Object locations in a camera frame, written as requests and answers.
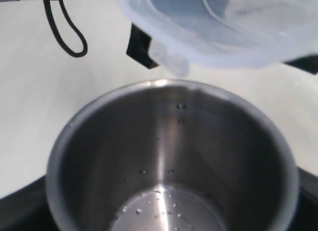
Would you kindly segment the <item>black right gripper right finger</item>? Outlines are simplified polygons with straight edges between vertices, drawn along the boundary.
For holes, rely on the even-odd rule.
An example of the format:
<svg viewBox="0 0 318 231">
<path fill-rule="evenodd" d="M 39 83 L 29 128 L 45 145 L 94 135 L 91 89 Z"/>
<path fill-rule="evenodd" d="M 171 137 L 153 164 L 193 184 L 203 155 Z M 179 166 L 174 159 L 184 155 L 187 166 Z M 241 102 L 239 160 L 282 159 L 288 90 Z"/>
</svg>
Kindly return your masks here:
<svg viewBox="0 0 318 231">
<path fill-rule="evenodd" d="M 318 230 L 318 177 L 298 168 L 300 178 L 300 204 L 297 217 L 301 231 Z"/>
</svg>

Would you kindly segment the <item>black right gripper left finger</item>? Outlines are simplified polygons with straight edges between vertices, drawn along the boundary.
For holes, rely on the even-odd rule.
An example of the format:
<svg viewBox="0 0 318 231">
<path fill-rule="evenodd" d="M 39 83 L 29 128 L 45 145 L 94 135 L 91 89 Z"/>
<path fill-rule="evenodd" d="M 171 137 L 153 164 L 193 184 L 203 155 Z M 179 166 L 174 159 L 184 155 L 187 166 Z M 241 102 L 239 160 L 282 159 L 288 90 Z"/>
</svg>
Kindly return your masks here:
<svg viewBox="0 0 318 231">
<path fill-rule="evenodd" d="M 52 231 L 45 177 L 41 177 L 0 200 L 0 229 L 2 231 Z"/>
</svg>

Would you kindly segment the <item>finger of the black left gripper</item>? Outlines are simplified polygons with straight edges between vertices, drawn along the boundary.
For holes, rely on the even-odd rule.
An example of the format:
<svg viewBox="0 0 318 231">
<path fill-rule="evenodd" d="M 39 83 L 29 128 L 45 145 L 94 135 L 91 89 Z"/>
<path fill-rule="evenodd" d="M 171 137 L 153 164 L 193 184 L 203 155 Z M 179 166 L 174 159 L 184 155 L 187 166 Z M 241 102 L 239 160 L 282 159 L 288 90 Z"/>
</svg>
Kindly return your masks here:
<svg viewBox="0 0 318 231">
<path fill-rule="evenodd" d="M 147 69 L 153 69 L 159 66 L 148 55 L 151 40 L 149 35 L 139 29 L 136 25 L 131 24 L 126 55 Z"/>
<path fill-rule="evenodd" d="M 303 70 L 310 74 L 318 73 L 318 55 L 312 54 L 301 58 L 296 58 L 291 61 L 284 62 L 284 64 Z"/>
</svg>

